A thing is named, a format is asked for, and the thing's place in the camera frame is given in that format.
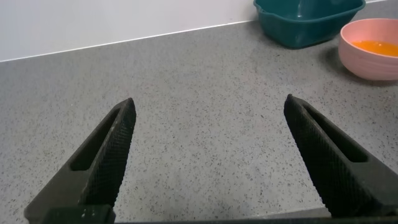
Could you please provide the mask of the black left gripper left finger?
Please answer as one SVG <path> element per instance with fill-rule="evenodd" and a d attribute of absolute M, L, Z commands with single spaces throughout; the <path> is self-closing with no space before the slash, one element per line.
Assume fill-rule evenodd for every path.
<path fill-rule="evenodd" d="M 25 208 L 28 222 L 114 222 L 135 123 L 132 98 L 114 106 Z"/>

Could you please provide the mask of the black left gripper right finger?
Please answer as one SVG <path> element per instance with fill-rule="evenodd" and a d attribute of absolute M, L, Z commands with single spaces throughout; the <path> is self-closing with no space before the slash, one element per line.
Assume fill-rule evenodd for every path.
<path fill-rule="evenodd" d="M 397 215 L 397 174 L 303 99 L 284 116 L 310 178 L 333 217 Z"/>

